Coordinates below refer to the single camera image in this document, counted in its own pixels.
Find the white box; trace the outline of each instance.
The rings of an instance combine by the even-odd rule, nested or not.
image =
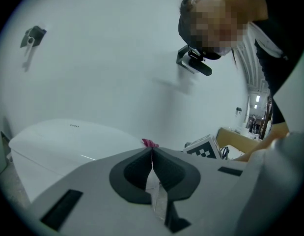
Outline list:
[[[213,135],[207,135],[183,149],[184,153],[221,159],[221,149]]]

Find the black rectangular slot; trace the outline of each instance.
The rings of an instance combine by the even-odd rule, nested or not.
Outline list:
[[[231,174],[231,175],[234,175],[234,176],[238,176],[238,177],[240,177],[241,173],[242,173],[241,170],[235,170],[235,169],[231,169],[231,168],[227,168],[227,167],[220,167],[218,169],[218,171],[221,171],[221,172],[224,172],[224,173],[227,173],[227,174]]]
[[[40,221],[58,231],[82,194],[81,191],[68,190]]]

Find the person's neck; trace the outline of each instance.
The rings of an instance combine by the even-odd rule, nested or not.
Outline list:
[[[249,23],[268,19],[265,0],[225,0],[225,2],[239,12],[240,21]]]

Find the white curved surface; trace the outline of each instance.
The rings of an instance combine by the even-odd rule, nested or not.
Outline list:
[[[9,146],[18,175],[32,202],[78,166],[143,148],[144,144],[111,127],[53,119],[26,128],[10,141]]]

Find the person's arm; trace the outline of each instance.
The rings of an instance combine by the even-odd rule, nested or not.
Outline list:
[[[288,132],[289,130],[286,122],[273,124],[271,131],[269,132],[269,135],[266,138],[264,138],[257,146],[255,146],[253,150],[234,160],[240,162],[248,162],[252,153],[254,153],[257,150],[267,148],[274,139],[284,138]]]

